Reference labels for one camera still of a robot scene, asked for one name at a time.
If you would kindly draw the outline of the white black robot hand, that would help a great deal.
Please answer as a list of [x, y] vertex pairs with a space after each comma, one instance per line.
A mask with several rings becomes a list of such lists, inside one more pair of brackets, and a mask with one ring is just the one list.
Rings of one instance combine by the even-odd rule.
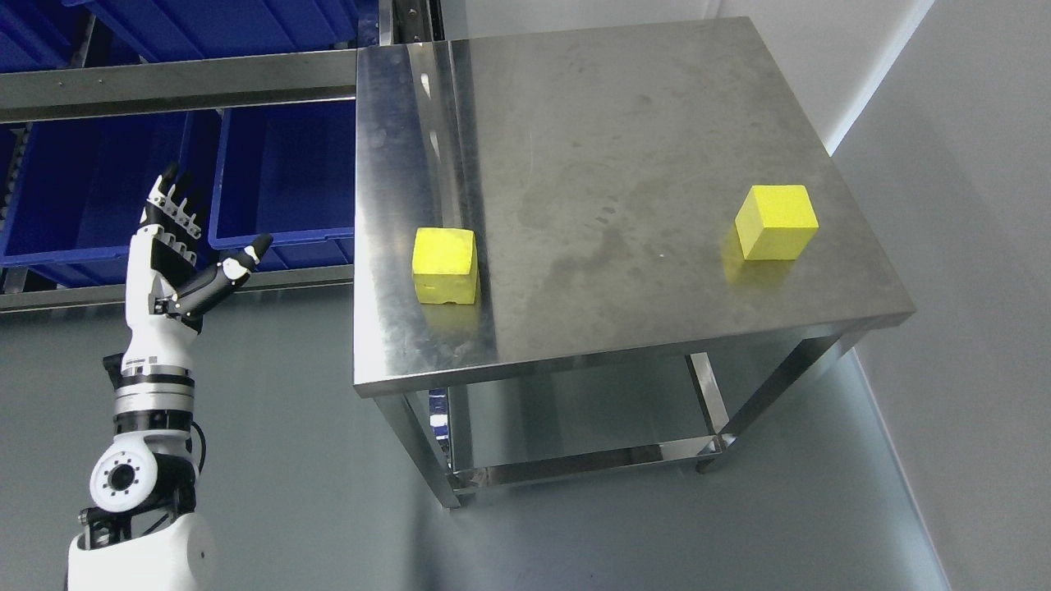
[[120, 378], [189, 374], [189, 350], [204, 317], [247, 283], [273, 243], [273, 236], [260, 233], [199, 267], [203, 229], [189, 209], [188, 188], [177, 163], [158, 175], [129, 241], [124, 310], [131, 340], [114, 368]]

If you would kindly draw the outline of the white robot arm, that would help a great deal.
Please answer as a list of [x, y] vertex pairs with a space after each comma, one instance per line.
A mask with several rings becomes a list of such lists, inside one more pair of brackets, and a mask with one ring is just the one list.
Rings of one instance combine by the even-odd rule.
[[89, 475], [91, 505], [67, 553], [67, 590], [204, 590], [215, 543], [198, 510], [195, 382], [189, 370], [114, 370], [112, 444]]

